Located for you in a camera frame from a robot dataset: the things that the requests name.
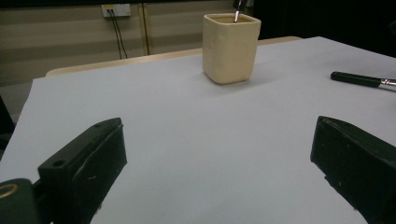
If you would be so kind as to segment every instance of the wall outlet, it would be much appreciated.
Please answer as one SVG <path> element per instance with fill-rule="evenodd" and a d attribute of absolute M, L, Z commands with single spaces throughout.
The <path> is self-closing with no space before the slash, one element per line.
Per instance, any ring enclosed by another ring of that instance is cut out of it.
<path fill-rule="evenodd" d="M 131 16 L 131 5 L 130 4 L 109 4 L 102 5 L 102 12 L 104 17 L 111 17 L 109 10 L 113 10 L 114 16 L 125 17 Z"/>

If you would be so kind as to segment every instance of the beige cup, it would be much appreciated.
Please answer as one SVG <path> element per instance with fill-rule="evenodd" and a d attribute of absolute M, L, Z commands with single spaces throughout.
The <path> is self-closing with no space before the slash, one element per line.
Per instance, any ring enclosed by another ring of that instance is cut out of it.
<path fill-rule="evenodd" d="M 261 21 L 247 15 L 204 15 L 203 68 L 219 84 L 250 78 L 260 33 Z"/>

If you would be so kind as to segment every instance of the white table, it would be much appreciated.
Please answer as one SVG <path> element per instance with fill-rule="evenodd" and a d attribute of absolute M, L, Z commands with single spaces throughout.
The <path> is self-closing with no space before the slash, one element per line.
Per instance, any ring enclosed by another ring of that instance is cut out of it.
<path fill-rule="evenodd" d="M 220 86 L 201 55 L 36 79 L 0 181 L 120 117 L 128 164 L 92 223 L 365 223 L 310 162 L 320 115 L 396 145 L 396 91 L 330 80 L 396 78 L 396 59 L 321 37 L 260 46 L 251 79 Z"/>

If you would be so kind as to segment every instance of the black pen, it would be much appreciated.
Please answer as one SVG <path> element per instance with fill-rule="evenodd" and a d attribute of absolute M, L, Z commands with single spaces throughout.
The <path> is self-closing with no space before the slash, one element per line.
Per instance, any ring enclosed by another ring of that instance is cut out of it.
<path fill-rule="evenodd" d="M 377 88 L 380 85 L 396 87 L 396 79 L 380 78 L 380 77 L 365 77 L 360 75 L 354 75 L 342 72 L 333 72 L 331 79 L 336 81 L 342 81 L 361 86 Z"/>

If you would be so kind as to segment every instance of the pen in cup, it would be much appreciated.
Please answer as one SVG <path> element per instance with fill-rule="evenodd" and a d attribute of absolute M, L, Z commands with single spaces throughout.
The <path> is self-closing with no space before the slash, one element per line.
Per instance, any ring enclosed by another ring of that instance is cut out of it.
<path fill-rule="evenodd" d="M 347 82 L 351 84 L 374 87 L 377 88 L 380 85 L 396 87 L 396 79 L 380 78 L 380 77 L 366 77 L 360 75 L 354 75 L 342 72 L 333 72 L 331 79 L 336 81 Z"/>
<path fill-rule="evenodd" d="M 239 12 L 245 10 L 247 0 L 233 0 L 233 7 L 236 8 L 235 18 L 233 22 L 238 22 Z"/>

